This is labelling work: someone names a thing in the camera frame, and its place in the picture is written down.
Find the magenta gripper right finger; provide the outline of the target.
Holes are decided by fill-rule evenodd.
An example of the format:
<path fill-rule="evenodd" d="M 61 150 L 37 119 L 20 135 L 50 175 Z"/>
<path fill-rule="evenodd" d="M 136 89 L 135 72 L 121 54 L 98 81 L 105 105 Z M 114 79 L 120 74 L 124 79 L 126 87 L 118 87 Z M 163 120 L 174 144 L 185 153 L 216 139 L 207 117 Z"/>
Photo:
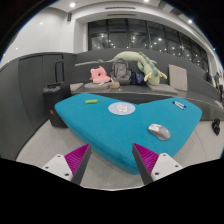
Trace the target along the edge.
<path fill-rule="evenodd" d="M 152 183 L 153 179 L 151 177 L 151 173 L 159 155 L 137 143 L 134 143 L 132 146 L 132 154 L 137 164 L 143 184 L 147 185 Z"/>

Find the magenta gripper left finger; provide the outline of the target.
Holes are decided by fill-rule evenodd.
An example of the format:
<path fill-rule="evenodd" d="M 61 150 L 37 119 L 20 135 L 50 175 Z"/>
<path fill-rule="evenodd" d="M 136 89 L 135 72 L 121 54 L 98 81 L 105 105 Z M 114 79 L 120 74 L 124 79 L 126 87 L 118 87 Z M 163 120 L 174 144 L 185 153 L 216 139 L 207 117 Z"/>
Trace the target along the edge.
<path fill-rule="evenodd" d="M 65 155 L 65 160 L 72 171 L 72 182 L 79 185 L 82 181 L 89 158 L 91 155 L 91 144 L 83 145 Z"/>

